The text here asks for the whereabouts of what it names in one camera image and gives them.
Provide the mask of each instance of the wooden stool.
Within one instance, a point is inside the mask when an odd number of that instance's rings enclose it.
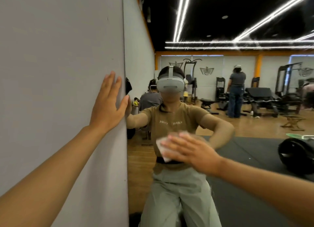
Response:
[[[301,120],[305,120],[305,118],[301,118],[298,116],[293,116],[293,115],[283,115],[284,117],[287,118],[287,123],[285,125],[281,125],[281,127],[284,128],[290,128],[293,131],[305,131],[305,129],[301,129],[298,126],[298,122],[300,122]]]

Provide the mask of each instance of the vr headset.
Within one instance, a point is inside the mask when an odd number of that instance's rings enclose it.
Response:
[[[169,67],[168,74],[162,74],[156,79],[157,89],[160,92],[178,93],[184,90],[184,78],[178,74],[173,73],[173,66]]]

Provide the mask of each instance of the hand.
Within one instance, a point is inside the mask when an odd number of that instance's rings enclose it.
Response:
[[[132,112],[132,102],[129,97],[128,106],[127,106],[127,109],[125,110],[125,117],[128,117],[131,114],[131,112]]]
[[[110,75],[105,76],[90,118],[89,126],[97,129],[103,135],[118,125],[124,117],[128,105],[129,96],[126,95],[121,101],[120,108],[117,110],[116,99],[122,79],[119,76],[116,82],[114,81],[115,73],[113,71]]]
[[[218,176],[223,158],[205,139],[186,133],[180,133],[178,137],[169,135],[168,139],[162,145],[177,153],[165,151],[163,156],[190,164],[195,170],[206,175]]]

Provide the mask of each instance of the light gray pants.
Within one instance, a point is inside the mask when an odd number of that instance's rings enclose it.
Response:
[[[180,226],[181,211],[188,227],[221,227],[204,174],[188,168],[163,170],[158,175],[153,174],[153,178],[140,227]]]

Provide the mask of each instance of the black ceiling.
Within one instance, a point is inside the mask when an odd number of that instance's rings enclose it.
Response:
[[[232,40],[288,0],[190,0],[180,41]],[[151,10],[148,29],[156,51],[172,41],[179,0],[144,0]],[[305,0],[259,28],[251,39],[295,39],[314,29],[314,0]]]

